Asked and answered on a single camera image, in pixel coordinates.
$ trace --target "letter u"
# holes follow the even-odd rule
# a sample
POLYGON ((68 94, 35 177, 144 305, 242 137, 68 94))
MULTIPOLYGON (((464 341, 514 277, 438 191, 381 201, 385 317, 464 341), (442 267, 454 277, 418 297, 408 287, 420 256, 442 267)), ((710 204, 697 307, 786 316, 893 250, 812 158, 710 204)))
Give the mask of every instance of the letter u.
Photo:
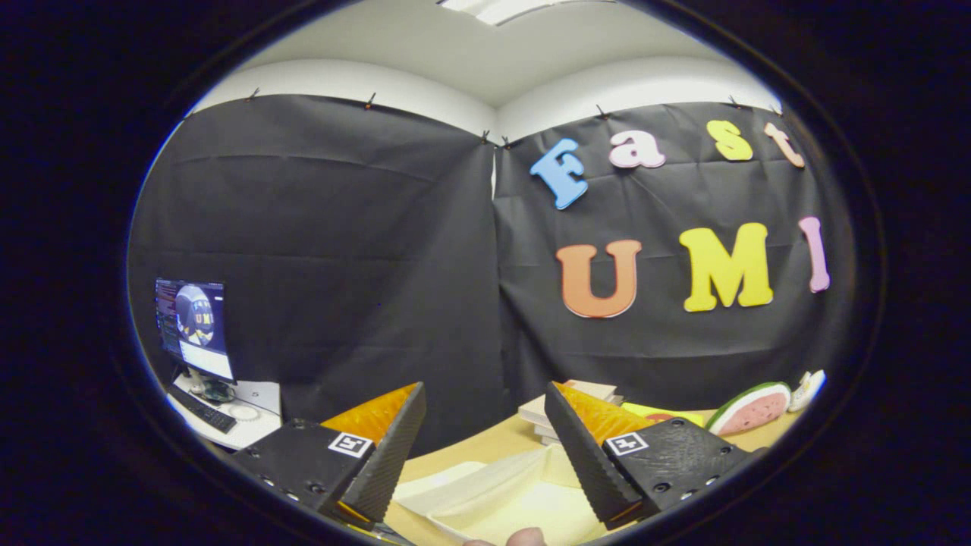
POLYGON ((641 252, 638 241, 614 241, 607 254, 614 257, 617 287, 610 297, 597 297, 590 291, 590 260, 597 256, 596 247, 573 245, 563 247, 556 259, 563 264, 563 303, 581 317, 607 319, 623 313, 637 297, 637 262, 641 252))

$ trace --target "ceiling light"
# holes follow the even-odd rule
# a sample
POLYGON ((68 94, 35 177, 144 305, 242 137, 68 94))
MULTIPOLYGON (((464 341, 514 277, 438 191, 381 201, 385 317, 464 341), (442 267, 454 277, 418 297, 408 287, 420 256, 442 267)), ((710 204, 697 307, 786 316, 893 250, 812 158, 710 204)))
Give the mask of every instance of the ceiling light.
POLYGON ((614 0, 445 0, 443 8, 464 12, 478 20, 499 25, 523 14, 556 4, 573 2, 613 2, 614 0))

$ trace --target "keyboard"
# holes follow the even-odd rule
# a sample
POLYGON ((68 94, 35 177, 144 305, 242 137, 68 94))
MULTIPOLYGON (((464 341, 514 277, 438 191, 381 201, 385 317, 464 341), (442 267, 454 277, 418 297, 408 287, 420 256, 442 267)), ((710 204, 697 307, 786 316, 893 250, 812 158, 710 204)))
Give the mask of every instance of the keyboard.
POLYGON ((205 421, 219 432, 225 434, 236 425, 236 419, 232 416, 219 412, 216 408, 197 399, 192 394, 183 391, 175 385, 169 386, 168 391, 185 409, 192 412, 192 415, 205 421))

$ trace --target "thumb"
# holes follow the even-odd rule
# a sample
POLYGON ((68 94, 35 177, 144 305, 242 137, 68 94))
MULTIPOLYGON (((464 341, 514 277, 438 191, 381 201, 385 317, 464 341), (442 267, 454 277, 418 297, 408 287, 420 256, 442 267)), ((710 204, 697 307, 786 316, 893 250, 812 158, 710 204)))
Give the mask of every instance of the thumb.
POLYGON ((543 532, 538 527, 520 529, 509 537, 506 546, 546 546, 543 532))

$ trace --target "blue letter f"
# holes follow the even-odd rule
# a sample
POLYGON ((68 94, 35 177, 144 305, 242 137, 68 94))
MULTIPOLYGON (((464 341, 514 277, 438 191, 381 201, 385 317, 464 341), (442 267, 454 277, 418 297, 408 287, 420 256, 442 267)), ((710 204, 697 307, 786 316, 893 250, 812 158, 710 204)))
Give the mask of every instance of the blue letter f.
POLYGON ((556 208, 559 210, 569 207, 570 203, 576 201, 588 188, 585 181, 573 180, 573 177, 570 176, 570 173, 584 174, 584 165, 580 163, 580 160, 575 155, 567 153, 579 147, 577 141, 564 138, 529 168, 529 174, 540 175, 543 182, 550 187, 553 195, 556 196, 556 208), (562 163, 557 161, 557 158, 561 155, 563 156, 562 163))

